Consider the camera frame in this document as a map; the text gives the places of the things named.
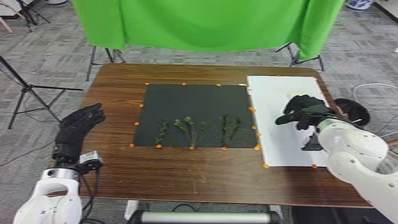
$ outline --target light stand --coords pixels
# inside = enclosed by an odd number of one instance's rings
[[[22,78],[22,76],[20,76],[15,68],[11,67],[11,65],[10,65],[10,63],[8,63],[8,61],[6,61],[6,59],[4,59],[2,56],[0,56],[0,63],[4,64],[4,66],[6,66],[6,68],[8,68],[10,72],[11,72],[11,74],[15,76],[15,78],[18,80],[18,83],[22,85],[22,95],[20,95],[20,99],[18,99],[18,103],[17,103],[17,109],[15,109],[15,113],[13,113],[13,117],[11,117],[11,121],[10,121],[10,129],[13,128],[17,115],[22,114],[22,113],[29,113],[33,111],[47,110],[49,113],[52,114],[56,120],[61,121],[50,107],[52,107],[52,105],[54,105],[54,103],[56,103],[61,95],[65,94],[66,90],[72,90],[72,91],[84,91],[84,90],[82,89],[75,89],[75,88],[54,87],[54,86],[36,86],[36,85],[29,84],[26,82],[26,80],[24,80],[24,78]],[[38,95],[38,93],[34,91],[34,88],[40,88],[40,89],[57,89],[57,90],[61,90],[61,93],[57,94],[57,96],[56,96],[56,98],[54,98],[54,100],[52,100],[52,102],[49,104],[47,104],[45,100],[41,99],[41,97],[40,97],[40,95]],[[43,105],[43,108],[36,108],[33,110],[20,111],[24,97],[26,97],[26,94],[27,93],[33,94],[36,100],[40,101],[40,103]]]

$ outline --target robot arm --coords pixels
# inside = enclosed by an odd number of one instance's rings
[[[297,121],[297,129],[317,126],[319,142],[329,152],[328,169],[352,184],[365,200],[390,220],[398,223],[398,173],[381,174],[377,167],[388,156],[381,137],[344,121],[322,100],[297,96],[276,123]]]
[[[61,121],[56,138],[56,166],[45,170],[36,183],[33,197],[24,204],[15,224],[79,224],[82,201],[79,196],[81,175],[100,169],[102,159],[97,152],[81,157],[86,135],[105,120],[102,104],[82,108]]]

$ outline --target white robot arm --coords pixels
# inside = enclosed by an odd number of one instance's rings
[[[49,196],[65,191],[65,196]],[[15,224],[77,224],[81,218],[79,172],[54,168],[43,172],[33,197],[17,212]]]
[[[329,152],[328,169],[352,184],[365,200],[398,223],[398,173],[377,173],[388,156],[388,144],[376,134],[351,123],[328,119],[317,126],[319,141]]]

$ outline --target gray carpet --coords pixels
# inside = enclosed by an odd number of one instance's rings
[[[34,32],[27,32],[24,19],[8,20],[15,29],[10,34],[0,27],[0,52],[26,79],[43,85],[81,87],[88,90],[91,82],[86,80],[91,46],[86,41],[82,27],[72,5],[56,7],[41,2],[36,9],[52,20],[41,21]],[[398,85],[398,26],[383,12],[372,8],[367,12],[344,9],[324,49],[328,71],[322,77],[335,98],[352,98],[352,88],[365,83],[383,82]],[[288,52],[274,53],[276,49],[260,49],[239,53],[194,53],[159,48],[130,46],[123,50],[129,63],[145,64],[209,64],[248,66],[287,66]],[[98,51],[100,63],[107,63],[104,50]],[[317,62],[304,67],[319,68]],[[10,78],[0,75],[0,163],[26,151],[41,147],[57,133],[57,123],[45,112],[33,112],[36,121],[20,115],[15,129],[8,130],[11,112],[17,105],[20,87]],[[41,91],[45,99],[56,92]],[[54,111],[61,117],[79,108],[84,92],[68,92]],[[398,114],[398,92],[392,88],[372,87],[360,91],[360,99],[372,112],[368,129],[377,131],[392,117]],[[34,108],[38,103],[27,100],[26,107]],[[392,123],[386,134],[398,128],[398,120]],[[52,147],[0,167],[0,223],[13,222],[18,207],[29,199],[34,183],[50,160]],[[123,222],[127,201],[98,200],[93,217],[107,223]],[[150,203],[152,210],[171,211],[177,203]],[[256,205],[205,204],[203,211],[256,212],[269,209]]]

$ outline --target chair leg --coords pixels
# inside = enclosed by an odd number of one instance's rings
[[[4,28],[10,30],[10,32],[13,33],[13,29],[10,27],[10,24],[4,21],[4,18],[0,17],[0,23],[4,24]]]

